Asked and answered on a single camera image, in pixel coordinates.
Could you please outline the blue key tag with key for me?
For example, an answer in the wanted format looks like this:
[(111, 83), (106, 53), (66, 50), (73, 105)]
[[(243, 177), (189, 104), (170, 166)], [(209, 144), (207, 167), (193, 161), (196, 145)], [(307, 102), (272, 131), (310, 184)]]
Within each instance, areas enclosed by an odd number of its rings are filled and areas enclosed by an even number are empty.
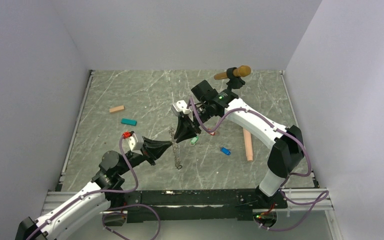
[(225, 147), (221, 147), (221, 148), (220, 148), (220, 151), (221, 151), (222, 153), (224, 153), (225, 155), (227, 155), (227, 156), (230, 156), (230, 155), (231, 155), (231, 151), (230, 151), (229, 149), (225, 148)]

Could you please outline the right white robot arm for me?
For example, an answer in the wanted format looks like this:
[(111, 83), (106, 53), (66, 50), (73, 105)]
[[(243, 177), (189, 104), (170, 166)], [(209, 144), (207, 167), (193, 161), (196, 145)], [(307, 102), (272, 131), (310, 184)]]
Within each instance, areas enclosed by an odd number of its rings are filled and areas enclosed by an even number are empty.
[(268, 208), (275, 202), (275, 195), (292, 175), (294, 168), (305, 157), (304, 141), (301, 130), (276, 123), (250, 107), (227, 83), (227, 88), (218, 92), (207, 80), (192, 88), (194, 99), (178, 100), (171, 106), (178, 123), (174, 134), (176, 143), (192, 139), (202, 131), (210, 133), (204, 123), (212, 117), (219, 117), (217, 127), (224, 120), (231, 121), (251, 135), (257, 137), (269, 150), (268, 171), (256, 187), (256, 203)]

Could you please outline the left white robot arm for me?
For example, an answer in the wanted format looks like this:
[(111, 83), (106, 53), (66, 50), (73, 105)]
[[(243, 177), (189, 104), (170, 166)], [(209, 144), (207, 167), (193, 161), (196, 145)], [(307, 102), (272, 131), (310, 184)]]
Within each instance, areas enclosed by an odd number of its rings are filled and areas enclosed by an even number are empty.
[(17, 240), (65, 240), (92, 217), (106, 210), (117, 210), (125, 195), (136, 191), (139, 181), (133, 168), (148, 162), (154, 166), (173, 143), (152, 140), (134, 132), (125, 132), (130, 150), (105, 152), (99, 170), (79, 192), (49, 213), (33, 220), (27, 217), (18, 226)]

